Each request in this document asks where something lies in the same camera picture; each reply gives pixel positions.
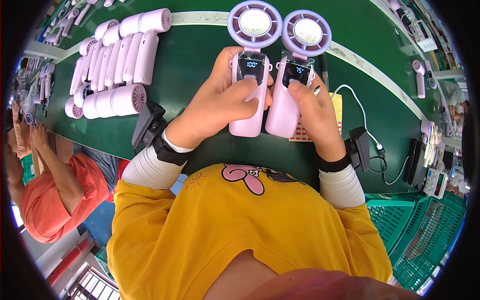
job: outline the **black device on wrist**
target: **black device on wrist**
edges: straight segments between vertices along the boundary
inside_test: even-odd
[[[181,166],[193,151],[178,153],[163,140],[162,132],[168,126],[168,122],[163,118],[165,112],[165,109],[155,102],[145,103],[133,132],[132,146],[135,150],[142,144],[147,148],[153,146],[158,160]]]
[[[338,161],[328,162],[317,156],[317,168],[323,172],[340,172],[349,164],[353,168],[361,166],[363,172],[370,168],[370,145],[367,130],[364,127],[358,127],[348,132],[350,138],[345,140],[347,154]]]

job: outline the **white arm sleeve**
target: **white arm sleeve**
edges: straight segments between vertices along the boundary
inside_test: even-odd
[[[365,203],[365,195],[352,165],[340,172],[320,171],[320,195],[334,208],[344,209]]]
[[[173,145],[162,132],[163,140],[176,152],[186,153],[193,151]],[[179,177],[183,167],[160,161],[156,157],[153,147],[145,148],[127,165],[121,179],[127,183],[145,186],[154,190],[168,190]]]

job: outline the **worker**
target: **worker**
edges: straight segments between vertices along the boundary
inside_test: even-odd
[[[210,77],[161,134],[163,146],[142,150],[117,183],[107,256],[120,297],[286,299],[315,287],[321,294],[328,282],[338,294],[365,287],[365,297],[412,296],[384,283],[392,275],[390,260],[318,75],[312,83],[321,88],[317,97],[299,82],[288,90],[323,165],[339,168],[319,172],[320,194],[284,172],[233,164],[193,173],[177,196],[169,190],[190,151],[257,111],[258,99],[245,101],[257,82],[231,84],[229,63],[239,51],[221,51]],[[264,108],[271,104],[267,93]]]
[[[15,100],[12,103],[12,109],[7,110],[6,118],[7,122],[12,126],[7,126],[8,144],[12,148],[12,151],[17,154],[18,158],[24,158],[32,153],[32,145],[30,141],[31,126],[25,123],[25,119],[21,118],[20,103]]]
[[[113,191],[118,158],[73,143],[65,164],[48,145],[41,122],[32,129],[32,143],[43,165],[42,174],[23,185],[20,159],[5,149],[8,189],[30,235],[42,243],[59,240],[77,228]]]
[[[445,83],[445,97],[452,120],[463,118],[464,113],[468,112],[470,103],[465,99],[465,94],[458,84],[444,81]]]

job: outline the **yellow paper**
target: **yellow paper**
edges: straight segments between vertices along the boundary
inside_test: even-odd
[[[342,96],[339,94],[336,94],[335,97],[333,97],[332,102],[333,102],[333,107],[335,108],[335,117],[336,117],[336,122],[338,124],[338,132],[341,135],[342,134]],[[301,120],[301,117],[299,119],[295,134],[288,140],[291,142],[312,142],[312,140],[307,135],[305,127],[303,127],[303,122]]]

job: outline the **white cable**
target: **white cable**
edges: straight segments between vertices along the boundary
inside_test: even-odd
[[[400,6],[400,9],[403,11],[403,14],[413,22],[415,19],[415,12],[408,6]]]
[[[405,17],[405,16],[406,16],[406,14],[403,14],[403,15],[402,15],[402,17],[400,18],[400,23],[402,23],[403,28],[405,28],[405,30],[407,31],[407,33],[408,33],[409,35],[414,36],[412,33],[410,33],[410,31],[407,29],[407,27],[405,26],[405,24],[403,24],[403,22],[402,22],[402,19],[403,19],[403,17]]]
[[[385,173],[382,174],[382,175],[383,175],[383,178],[384,178],[384,183],[385,183],[386,185],[392,185],[392,184],[394,184],[394,183],[400,178],[400,175],[402,175],[403,170],[405,169],[405,165],[407,164],[408,158],[409,158],[409,156],[407,156],[407,158],[405,158],[405,161],[403,162],[403,167],[402,167],[402,169],[400,170],[400,173],[398,174],[398,176],[395,178],[394,181],[392,181],[392,182],[387,182],[387,181],[385,180]]]
[[[357,98],[357,95],[355,94],[355,91],[349,86],[349,85],[346,85],[346,84],[342,84],[341,86],[339,86],[338,88],[336,88],[336,90],[333,92],[332,94],[332,99],[333,97],[335,97],[335,95],[337,94],[338,90],[341,89],[342,87],[346,87],[348,88],[350,91],[352,91],[352,94],[353,96],[355,97],[355,100],[357,101],[357,103],[360,105],[360,108],[361,108],[361,111],[363,113],[363,126],[365,127],[365,130],[367,131],[367,134],[375,141],[375,146],[377,147],[378,150],[380,149],[383,149],[383,146],[382,144],[380,144],[377,139],[370,133],[370,131],[368,131],[367,129],[367,117],[365,115],[365,110],[363,109],[363,106],[362,104],[360,103],[360,100]]]

